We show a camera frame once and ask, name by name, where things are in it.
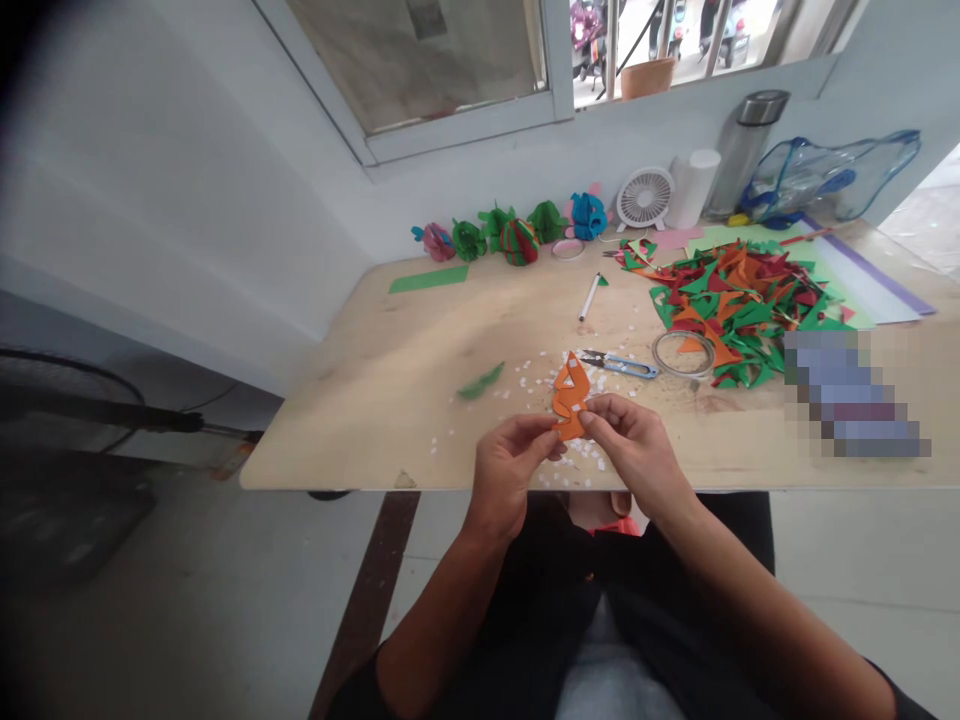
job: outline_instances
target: motorcycle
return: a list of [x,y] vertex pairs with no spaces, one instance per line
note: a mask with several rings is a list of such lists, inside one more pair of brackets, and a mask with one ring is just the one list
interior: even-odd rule
[[[657,9],[653,13],[653,20],[650,21],[650,52],[651,60],[656,60],[660,49],[660,26],[663,24],[663,5],[664,0],[660,0]],[[667,44],[667,57],[675,57],[680,62],[680,44],[683,42],[683,35],[686,28],[682,23],[687,17],[687,0],[677,0],[673,7],[673,19],[670,21],[670,41]]]
[[[626,5],[620,2],[620,13]],[[573,43],[573,77],[581,81],[599,76],[607,86],[607,3],[575,0],[570,5],[570,39]]]
[[[723,62],[725,68],[732,68],[734,63],[742,65],[747,61],[747,51],[750,48],[750,33],[744,19],[744,8],[747,0],[733,0],[727,23],[723,26],[723,38],[720,41],[718,62]],[[710,52],[713,35],[713,16],[716,15],[718,0],[706,0],[703,6],[703,16],[700,21],[700,62]]]

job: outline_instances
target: window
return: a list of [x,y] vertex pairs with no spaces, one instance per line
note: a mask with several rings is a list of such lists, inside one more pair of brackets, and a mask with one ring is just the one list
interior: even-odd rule
[[255,2],[365,165],[573,117],[540,0]]
[[358,161],[377,166],[837,52],[869,0],[253,2]]
[[[611,99],[605,92],[605,41],[612,7],[620,18],[616,65],[622,70],[612,98],[617,99],[839,52],[868,2],[571,0],[574,102],[583,108]],[[578,25],[596,28],[590,47],[578,43]],[[580,31],[581,36],[589,33]]]

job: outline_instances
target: clear plastic bag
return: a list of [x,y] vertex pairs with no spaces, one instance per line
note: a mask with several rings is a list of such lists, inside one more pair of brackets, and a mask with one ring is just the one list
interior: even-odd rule
[[794,138],[760,161],[740,204],[767,227],[789,227],[804,214],[829,224],[854,220],[919,151],[918,130],[833,148]]

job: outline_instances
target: thread snips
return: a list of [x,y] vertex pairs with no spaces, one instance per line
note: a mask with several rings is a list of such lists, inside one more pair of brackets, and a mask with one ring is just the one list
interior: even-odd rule
[[588,356],[580,358],[583,362],[587,365],[603,368],[604,370],[611,370],[613,372],[623,373],[624,375],[633,375],[634,377],[642,377],[647,380],[652,380],[660,374],[660,371],[655,367],[617,357],[616,355],[608,355],[607,353],[597,352],[596,350],[584,350],[583,354],[584,356]]

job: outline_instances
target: white fan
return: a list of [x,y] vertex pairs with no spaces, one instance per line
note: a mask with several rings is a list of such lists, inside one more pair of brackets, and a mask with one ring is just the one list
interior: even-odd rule
[[673,189],[673,178],[663,168],[637,170],[617,195],[617,215],[620,216],[617,232],[628,227],[650,225],[663,230],[663,217],[667,214]]

